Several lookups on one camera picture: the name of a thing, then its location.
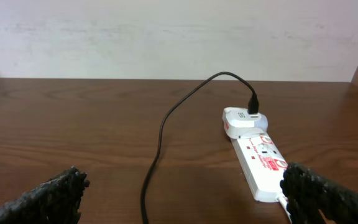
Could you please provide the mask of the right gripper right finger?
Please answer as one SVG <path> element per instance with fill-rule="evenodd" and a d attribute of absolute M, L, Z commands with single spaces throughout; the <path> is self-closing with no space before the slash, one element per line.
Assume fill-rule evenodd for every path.
<path fill-rule="evenodd" d="M 358 193 L 313 170 L 290 162 L 280 187 L 288 199 L 286 210 L 294 224 L 358 223 Z"/>

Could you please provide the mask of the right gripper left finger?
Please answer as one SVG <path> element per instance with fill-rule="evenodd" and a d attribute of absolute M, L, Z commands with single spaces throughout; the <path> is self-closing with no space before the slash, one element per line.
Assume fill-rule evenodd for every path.
<path fill-rule="evenodd" d="M 0 206 L 0 224 L 77 224 L 79 207 L 90 181 L 76 167 L 24 192 L 19 198 Z"/>

